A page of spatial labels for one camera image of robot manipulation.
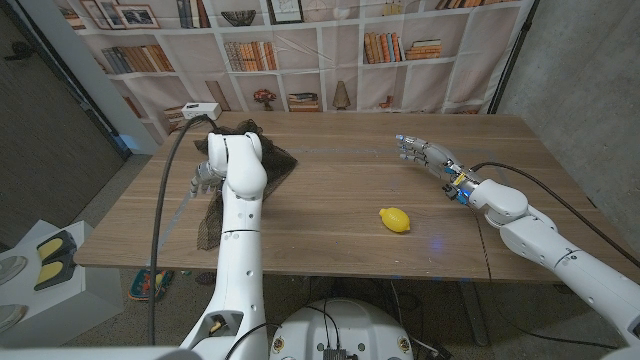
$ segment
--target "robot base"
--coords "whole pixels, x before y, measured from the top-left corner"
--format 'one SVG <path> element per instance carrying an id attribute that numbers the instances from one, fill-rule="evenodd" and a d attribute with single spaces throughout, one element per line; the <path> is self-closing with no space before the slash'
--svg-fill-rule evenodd
<path id="1" fill-rule="evenodd" d="M 274 335 L 270 360 L 413 359 L 406 331 L 377 307 L 345 298 L 328 299 L 326 308 L 324 300 L 309 306 L 326 311 L 335 320 L 342 351 L 337 349 L 336 328 L 329 317 L 325 328 L 322 312 L 303 307 Z M 327 331 L 332 350 L 327 346 Z"/>

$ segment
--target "brown mesh cloth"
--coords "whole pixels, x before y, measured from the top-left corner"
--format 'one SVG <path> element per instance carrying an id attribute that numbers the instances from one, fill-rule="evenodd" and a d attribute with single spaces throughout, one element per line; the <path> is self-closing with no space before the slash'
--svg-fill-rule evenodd
<path id="1" fill-rule="evenodd" d="M 211 132 L 221 135 L 244 135 L 253 132 L 260 137 L 262 144 L 262 166 L 267 172 L 267 186 L 264 189 L 263 200 L 282 183 L 282 181 L 293 171 L 298 163 L 293 156 L 281 148 L 273 145 L 273 142 L 262 136 L 262 128 L 252 120 L 245 120 L 238 124 L 235 129 L 219 127 Z M 208 152 L 207 138 L 195 140 L 196 148 L 203 154 Z M 222 234 L 222 194 L 221 188 L 215 189 L 214 196 L 209 203 L 207 214 L 198 228 L 198 249 L 211 250 L 220 245 L 220 235 Z"/>

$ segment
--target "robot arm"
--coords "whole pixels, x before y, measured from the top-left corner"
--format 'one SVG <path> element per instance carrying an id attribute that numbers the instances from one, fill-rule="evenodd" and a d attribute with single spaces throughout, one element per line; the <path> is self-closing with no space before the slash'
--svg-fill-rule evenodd
<path id="1" fill-rule="evenodd" d="M 262 294 L 260 218 L 267 174 L 256 134 L 209 134 L 209 160 L 192 180 L 192 195 L 203 184 L 224 179 L 222 236 L 216 288 L 211 302 L 182 345 L 205 359 L 224 359 L 234 343 L 265 322 Z M 239 343 L 230 359 L 267 359 L 264 328 Z"/>
<path id="2" fill-rule="evenodd" d="M 483 179 L 437 144 L 397 135 L 405 154 L 447 181 L 451 200 L 476 209 L 516 254 L 552 271 L 582 300 L 613 324 L 630 346 L 640 346 L 640 286 L 581 250 L 562 235 L 553 221 L 528 204 L 520 191 Z"/>

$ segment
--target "white device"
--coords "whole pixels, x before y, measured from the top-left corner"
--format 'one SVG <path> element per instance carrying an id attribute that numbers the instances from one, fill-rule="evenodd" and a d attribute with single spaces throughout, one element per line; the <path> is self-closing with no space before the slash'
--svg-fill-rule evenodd
<path id="1" fill-rule="evenodd" d="M 218 103 L 187 103 L 182 107 L 182 115 L 189 120 L 196 116 L 207 115 L 211 120 L 216 120 L 222 113 Z"/>
<path id="2" fill-rule="evenodd" d="M 509 249 L 552 271 L 616 327 L 630 347 L 612 352 L 606 359 L 638 358 L 638 284 L 562 237 L 553 221 L 529 205 L 519 191 L 482 179 L 442 146 L 401 135 L 398 139 L 398 145 L 408 153 L 402 158 L 448 180 L 443 189 L 450 199 L 477 209 L 486 206 L 487 221 L 500 229 Z M 180 349 L 30 349 L 4 351 L 2 355 L 12 359 L 413 359 L 407 333 L 400 324 L 374 306 L 351 299 L 329 299 L 311 304 L 315 309 L 300 309 L 282 324 L 270 345 L 264 328 L 245 336 L 265 322 L 260 218 L 267 176 L 260 163 L 262 147 L 253 133 L 209 134 L 208 143 L 209 160 L 198 166 L 191 192 L 196 196 L 200 187 L 224 180 L 216 288 Z M 331 315 L 335 325 L 333 321 L 325 325 L 325 313 Z M 327 334 L 330 349 L 324 345 Z"/>

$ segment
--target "bookshelf backdrop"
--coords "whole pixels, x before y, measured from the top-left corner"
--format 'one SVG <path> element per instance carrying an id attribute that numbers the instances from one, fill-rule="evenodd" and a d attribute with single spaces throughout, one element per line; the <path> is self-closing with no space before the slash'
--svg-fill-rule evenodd
<path id="1" fill-rule="evenodd" d="M 254 93 L 268 89 L 275 111 L 315 111 L 314 104 L 339 111 L 340 81 L 346 111 L 486 111 L 533 4 L 302 0 L 304 22 L 272 25 L 269 2 L 281 0 L 54 1 L 158 143 L 171 132 L 165 110 L 186 102 L 260 111 Z M 105 2 L 119 5 L 120 23 L 131 27 L 136 19 L 122 18 L 125 11 L 137 11 L 145 26 L 150 9 L 149 26 L 159 28 L 110 29 L 92 7 Z M 179 3 L 192 11 L 179 11 Z M 232 26 L 222 15 L 245 10 L 255 10 L 250 26 Z M 382 37 L 391 40 L 389 59 Z"/>

